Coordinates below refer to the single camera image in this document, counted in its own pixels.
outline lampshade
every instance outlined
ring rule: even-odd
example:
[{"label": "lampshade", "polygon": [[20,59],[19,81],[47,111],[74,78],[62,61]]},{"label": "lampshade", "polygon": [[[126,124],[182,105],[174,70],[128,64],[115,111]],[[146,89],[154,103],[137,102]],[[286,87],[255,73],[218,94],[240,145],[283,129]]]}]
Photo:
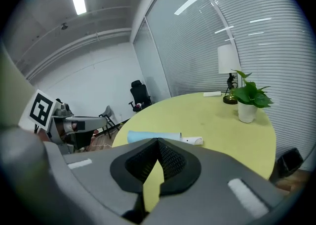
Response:
[{"label": "lampshade", "polygon": [[241,71],[237,52],[231,44],[217,48],[218,73],[234,73],[232,70]]}]

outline chair headrest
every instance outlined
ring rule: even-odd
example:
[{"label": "chair headrest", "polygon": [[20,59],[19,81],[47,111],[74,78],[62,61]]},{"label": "chair headrest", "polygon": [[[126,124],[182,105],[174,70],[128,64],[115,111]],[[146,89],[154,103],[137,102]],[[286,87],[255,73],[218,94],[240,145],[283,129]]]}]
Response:
[{"label": "chair headrest", "polygon": [[136,81],[132,82],[132,87],[140,86],[141,84],[142,84],[141,81],[136,80]]}]

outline table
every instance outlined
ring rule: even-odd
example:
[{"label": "table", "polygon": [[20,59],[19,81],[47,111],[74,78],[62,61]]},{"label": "table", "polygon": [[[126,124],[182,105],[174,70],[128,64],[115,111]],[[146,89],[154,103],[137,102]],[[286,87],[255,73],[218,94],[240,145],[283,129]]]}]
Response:
[{"label": "table", "polygon": [[[113,147],[127,144],[133,131],[181,132],[182,137],[202,136],[202,147],[228,154],[263,178],[272,173],[276,154],[276,135],[268,116],[258,109],[252,123],[238,119],[237,105],[221,97],[186,94],[158,102],[133,116],[118,132]],[[144,183],[147,211],[159,201],[163,172],[157,162]]]}]

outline ceiling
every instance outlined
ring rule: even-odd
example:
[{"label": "ceiling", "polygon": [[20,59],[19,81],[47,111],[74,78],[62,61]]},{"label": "ceiling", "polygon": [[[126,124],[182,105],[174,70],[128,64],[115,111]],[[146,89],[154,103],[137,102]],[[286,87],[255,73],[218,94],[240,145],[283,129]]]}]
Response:
[{"label": "ceiling", "polygon": [[[85,0],[77,15],[72,0],[22,0],[2,34],[18,69],[26,75],[61,47],[96,32],[130,28],[140,0]],[[68,28],[61,30],[61,24]]]}]

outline tabletop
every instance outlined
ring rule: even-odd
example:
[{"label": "tabletop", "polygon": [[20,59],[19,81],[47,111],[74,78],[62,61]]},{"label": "tabletop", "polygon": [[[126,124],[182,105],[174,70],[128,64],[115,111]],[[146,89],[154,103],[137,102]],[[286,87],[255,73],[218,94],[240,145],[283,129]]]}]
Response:
[{"label": "tabletop", "polygon": [[[268,179],[276,154],[276,135],[268,116],[258,109],[252,123],[239,121],[237,105],[223,97],[203,97],[192,93],[160,101],[133,116],[118,132],[113,147],[127,144],[133,131],[182,133],[182,137],[202,137],[202,147],[228,154]],[[163,172],[157,162],[144,183],[147,211],[159,201]]]}]

